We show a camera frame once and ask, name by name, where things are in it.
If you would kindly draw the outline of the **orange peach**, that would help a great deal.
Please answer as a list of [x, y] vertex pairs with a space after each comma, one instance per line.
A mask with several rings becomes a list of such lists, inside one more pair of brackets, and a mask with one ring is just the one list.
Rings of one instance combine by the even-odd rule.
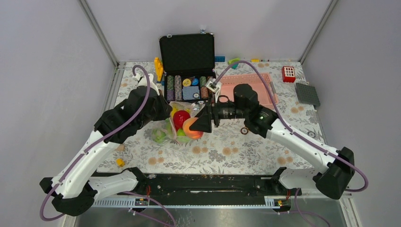
[[190, 129], [190, 126], [192, 126], [192, 124], [197, 120], [197, 117], [191, 117], [187, 120], [184, 121], [183, 123], [183, 131], [184, 134], [192, 139], [192, 140], [198, 140], [203, 136], [203, 132], [202, 131], [194, 131]]

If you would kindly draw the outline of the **red apple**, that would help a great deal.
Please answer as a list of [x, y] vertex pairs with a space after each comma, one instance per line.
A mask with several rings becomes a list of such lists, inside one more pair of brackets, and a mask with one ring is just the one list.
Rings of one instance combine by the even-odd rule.
[[190, 117], [191, 117], [190, 114], [185, 110], [177, 111], [173, 116], [173, 124], [174, 124], [175, 130], [178, 131], [179, 129], [181, 129], [183, 126], [183, 123]]

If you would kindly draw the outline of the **green striped watermelon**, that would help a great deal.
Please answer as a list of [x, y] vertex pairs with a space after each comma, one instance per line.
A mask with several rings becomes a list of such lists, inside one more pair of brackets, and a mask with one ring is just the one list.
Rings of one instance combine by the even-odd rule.
[[177, 141], [178, 143], [180, 143], [180, 144], [188, 143], [188, 142], [191, 141], [191, 138], [189, 138], [189, 137], [186, 136], [186, 134], [184, 133], [184, 131], [183, 131], [182, 128], [179, 129], [179, 130], [176, 132], [176, 135], [177, 135], [177, 136], [176, 136], [176, 141]]

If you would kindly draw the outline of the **clear pink-dotted zip bag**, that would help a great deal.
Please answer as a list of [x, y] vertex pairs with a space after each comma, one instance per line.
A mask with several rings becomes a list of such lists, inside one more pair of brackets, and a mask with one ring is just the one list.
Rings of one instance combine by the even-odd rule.
[[172, 107], [170, 117], [165, 119], [162, 127], [152, 131], [152, 140], [159, 144], [167, 141], [184, 144], [202, 138], [203, 132], [190, 130], [190, 126], [198, 119], [195, 115], [200, 106], [174, 101], [170, 102], [170, 106]]

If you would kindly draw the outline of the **green round vegetable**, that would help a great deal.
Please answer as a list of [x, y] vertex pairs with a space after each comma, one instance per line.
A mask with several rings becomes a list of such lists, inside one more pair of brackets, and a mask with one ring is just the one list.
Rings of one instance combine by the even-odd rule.
[[162, 144], [165, 142], [165, 140], [167, 139], [167, 134], [159, 129], [154, 129], [152, 131], [152, 135], [151, 138], [154, 142], [158, 143], [158, 144]]

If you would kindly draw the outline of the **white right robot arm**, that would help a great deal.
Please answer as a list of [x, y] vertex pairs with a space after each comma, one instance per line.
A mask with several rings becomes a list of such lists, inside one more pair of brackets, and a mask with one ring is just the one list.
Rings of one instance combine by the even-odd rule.
[[331, 199], [341, 198], [355, 174], [352, 150], [322, 144], [282, 121], [275, 111], [259, 103], [258, 94], [248, 84], [235, 86], [233, 95], [233, 101], [207, 103], [189, 129], [211, 133], [221, 119], [243, 119], [249, 132], [279, 143], [313, 166], [308, 171], [281, 167], [271, 182], [274, 193], [283, 195], [289, 189], [311, 188]]

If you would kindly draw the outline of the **floral table mat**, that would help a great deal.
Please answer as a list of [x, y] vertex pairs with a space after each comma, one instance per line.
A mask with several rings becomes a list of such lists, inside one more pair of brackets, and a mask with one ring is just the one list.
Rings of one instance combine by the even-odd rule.
[[[303, 133], [323, 142], [320, 122], [314, 106], [299, 103], [295, 86], [282, 81], [285, 62], [260, 62], [239, 65], [228, 75], [250, 74], [256, 70], [268, 73], [278, 97], [278, 109], [283, 118]], [[118, 173], [122, 167], [138, 167], [144, 173], [177, 174], [242, 174], [271, 175], [280, 167], [306, 169], [311, 165], [294, 151], [272, 140], [252, 133], [243, 135], [243, 121], [222, 120], [212, 133], [199, 140], [176, 144], [172, 140], [157, 143], [152, 132], [163, 128], [162, 122], [151, 122], [128, 138], [123, 148], [112, 152], [98, 167], [102, 173]]]

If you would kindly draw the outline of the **pink plastic basket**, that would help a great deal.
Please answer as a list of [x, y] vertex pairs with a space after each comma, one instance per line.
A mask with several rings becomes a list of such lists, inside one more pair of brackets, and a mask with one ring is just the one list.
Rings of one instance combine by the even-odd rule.
[[273, 104], [278, 104], [278, 95], [272, 87], [272, 79], [269, 73], [261, 74], [263, 81], [268, 85], [270, 93], [273, 95], [273, 101], [264, 86], [262, 80], [256, 73], [242, 75], [224, 75], [220, 82], [222, 83], [220, 94], [227, 96], [230, 101], [234, 101], [234, 87], [238, 84], [248, 84], [258, 94], [259, 103], [271, 110], [275, 110]]

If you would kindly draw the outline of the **black poker chip case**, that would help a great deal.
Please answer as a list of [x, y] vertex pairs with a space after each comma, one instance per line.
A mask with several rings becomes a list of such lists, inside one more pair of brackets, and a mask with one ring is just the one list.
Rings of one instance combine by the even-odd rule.
[[167, 102], [207, 101], [206, 82], [216, 77], [214, 34], [165, 35], [159, 47]]

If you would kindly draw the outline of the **blue rectangular block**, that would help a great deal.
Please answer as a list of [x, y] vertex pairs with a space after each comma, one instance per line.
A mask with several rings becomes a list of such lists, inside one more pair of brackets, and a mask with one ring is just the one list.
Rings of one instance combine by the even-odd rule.
[[225, 56], [215, 56], [214, 61], [215, 62], [225, 62], [226, 58]]

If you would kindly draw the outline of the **small yellow cube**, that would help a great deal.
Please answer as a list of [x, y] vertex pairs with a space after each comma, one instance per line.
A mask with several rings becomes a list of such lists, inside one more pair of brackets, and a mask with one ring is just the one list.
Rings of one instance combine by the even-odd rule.
[[125, 166], [125, 162], [124, 162], [124, 160], [123, 160], [122, 158], [118, 158], [118, 159], [116, 160], [116, 164], [117, 164], [117, 166], [119, 166], [119, 167], [124, 167], [124, 166]]

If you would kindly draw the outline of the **green arch block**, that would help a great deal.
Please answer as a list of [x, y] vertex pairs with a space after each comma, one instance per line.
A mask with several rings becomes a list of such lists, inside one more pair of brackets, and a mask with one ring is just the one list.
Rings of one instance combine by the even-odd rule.
[[238, 62], [240, 60], [241, 60], [241, 58], [233, 58], [233, 59], [228, 60], [227, 63], [228, 64], [233, 64], [233, 63]]

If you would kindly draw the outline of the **red grid block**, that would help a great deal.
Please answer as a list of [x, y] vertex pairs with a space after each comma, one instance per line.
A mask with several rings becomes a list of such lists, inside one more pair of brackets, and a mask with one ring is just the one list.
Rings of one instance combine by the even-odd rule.
[[293, 83], [296, 80], [295, 68], [292, 66], [283, 66], [281, 69], [282, 81], [287, 83]]

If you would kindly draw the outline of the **grey studded baseplate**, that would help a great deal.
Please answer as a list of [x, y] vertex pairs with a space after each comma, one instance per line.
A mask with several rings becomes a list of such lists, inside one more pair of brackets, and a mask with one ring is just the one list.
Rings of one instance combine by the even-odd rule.
[[319, 107], [321, 105], [315, 87], [302, 83], [296, 83], [295, 91], [300, 103], [313, 105], [315, 107]]

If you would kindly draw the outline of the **yellow triangular frame toy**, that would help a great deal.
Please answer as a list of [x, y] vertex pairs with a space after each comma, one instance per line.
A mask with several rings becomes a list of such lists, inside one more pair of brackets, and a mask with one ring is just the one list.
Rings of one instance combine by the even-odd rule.
[[157, 75], [157, 82], [161, 83], [164, 74], [164, 67], [162, 61], [158, 57], [154, 59], [154, 67]]

